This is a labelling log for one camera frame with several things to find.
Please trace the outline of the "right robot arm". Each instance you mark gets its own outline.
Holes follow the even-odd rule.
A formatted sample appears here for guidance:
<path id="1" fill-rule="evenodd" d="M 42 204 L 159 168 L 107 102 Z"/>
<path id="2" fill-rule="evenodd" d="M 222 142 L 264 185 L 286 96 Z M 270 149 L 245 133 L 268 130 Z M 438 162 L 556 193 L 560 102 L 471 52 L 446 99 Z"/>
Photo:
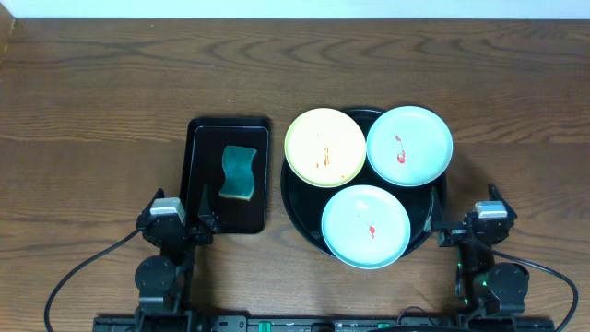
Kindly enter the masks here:
<path id="1" fill-rule="evenodd" d="M 455 323 L 469 328 L 472 320 L 510 319 L 525 310 L 529 273 L 517 263 L 497 263 L 493 246 L 506 240 L 517 214 L 495 184 L 489 199 L 477 202 L 461 221 L 434 219 L 431 229 L 440 247 L 457 250 L 455 295 L 465 307 Z"/>

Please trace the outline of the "light blue plate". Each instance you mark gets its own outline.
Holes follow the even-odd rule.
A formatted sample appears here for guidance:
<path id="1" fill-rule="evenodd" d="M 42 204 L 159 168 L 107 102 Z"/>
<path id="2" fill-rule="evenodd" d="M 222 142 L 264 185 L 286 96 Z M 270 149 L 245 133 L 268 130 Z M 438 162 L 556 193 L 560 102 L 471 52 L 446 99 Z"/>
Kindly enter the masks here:
<path id="1" fill-rule="evenodd" d="M 454 141 L 445 121 L 419 106 L 400 106 L 380 115 L 367 135 L 367 158 L 385 181 L 421 186 L 442 175 Z"/>
<path id="2" fill-rule="evenodd" d="M 334 256 L 360 269 L 379 269 L 398 260 L 409 245 L 406 209 L 389 192 L 353 185 L 332 196 L 321 217 L 324 241 Z"/>

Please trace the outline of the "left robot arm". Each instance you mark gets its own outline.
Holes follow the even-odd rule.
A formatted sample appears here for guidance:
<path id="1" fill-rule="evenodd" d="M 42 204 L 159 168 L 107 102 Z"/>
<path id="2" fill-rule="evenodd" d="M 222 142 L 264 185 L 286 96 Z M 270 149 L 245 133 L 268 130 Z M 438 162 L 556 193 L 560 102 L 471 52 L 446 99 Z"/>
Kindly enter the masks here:
<path id="1" fill-rule="evenodd" d="M 166 198 L 160 189 L 137 217 L 136 229 L 159 248 L 159 254 L 136 269 L 135 330 L 208 331 L 209 319 L 190 300 L 195 248 L 213 243 L 218 230 L 208 187 L 203 188 L 195 222 L 188 219 L 178 197 Z"/>

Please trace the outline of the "green yellow sponge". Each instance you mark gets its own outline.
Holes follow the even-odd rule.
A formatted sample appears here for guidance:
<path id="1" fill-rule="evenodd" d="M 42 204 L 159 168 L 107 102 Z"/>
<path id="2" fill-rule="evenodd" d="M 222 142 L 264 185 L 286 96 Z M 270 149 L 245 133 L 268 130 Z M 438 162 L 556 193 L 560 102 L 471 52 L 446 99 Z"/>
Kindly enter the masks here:
<path id="1" fill-rule="evenodd" d="M 249 201 L 254 195 L 252 171 L 256 150 L 239 146 L 226 146 L 222 153 L 222 170 L 225 180 L 218 194 L 229 199 Z"/>

